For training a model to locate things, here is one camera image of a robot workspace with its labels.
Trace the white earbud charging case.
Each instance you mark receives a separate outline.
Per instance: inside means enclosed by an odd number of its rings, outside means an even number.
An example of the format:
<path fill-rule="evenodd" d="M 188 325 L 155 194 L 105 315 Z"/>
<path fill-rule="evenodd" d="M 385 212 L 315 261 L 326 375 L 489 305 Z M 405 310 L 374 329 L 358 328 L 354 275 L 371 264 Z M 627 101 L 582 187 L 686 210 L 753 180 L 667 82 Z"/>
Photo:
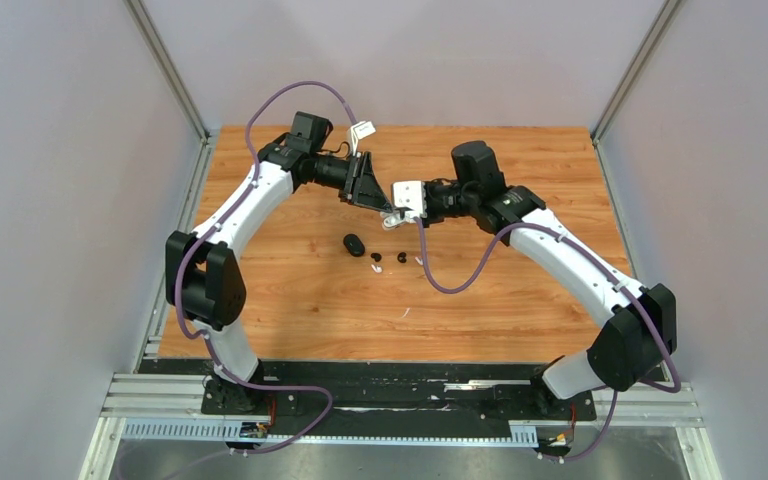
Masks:
<path fill-rule="evenodd" d="M 381 213 L 381 218 L 381 225 L 384 230 L 394 230 L 405 224 L 415 224 L 417 214 L 410 210 L 397 210 L 391 213 Z"/>

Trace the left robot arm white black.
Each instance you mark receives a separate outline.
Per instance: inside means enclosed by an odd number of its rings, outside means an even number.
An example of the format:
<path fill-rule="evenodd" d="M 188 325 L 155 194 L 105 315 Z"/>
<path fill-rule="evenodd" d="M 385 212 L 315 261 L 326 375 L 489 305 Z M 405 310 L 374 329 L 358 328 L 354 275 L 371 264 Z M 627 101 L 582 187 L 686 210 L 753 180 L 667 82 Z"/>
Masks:
<path fill-rule="evenodd" d="M 288 131 L 257 151 L 247 176 L 207 220 L 189 232 L 172 232 L 165 243 L 166 300 L 181 331 L 205 341 L 215 374 L 231 382 L 228 400 L 243 413 L 258 411 L 267 390 L 254 378 L 260 360 L 241 320 L 247 290 L 239 259 L 254 234 L 307 183 L 336 190 L 349 205 L 393 210 L 376 180 L 370 152 L 359 148 L 374 133 L 373 123 L 349 127 L 344 156 L 324 147 L 332 130 L 326 118 L 296 113 Z"/>

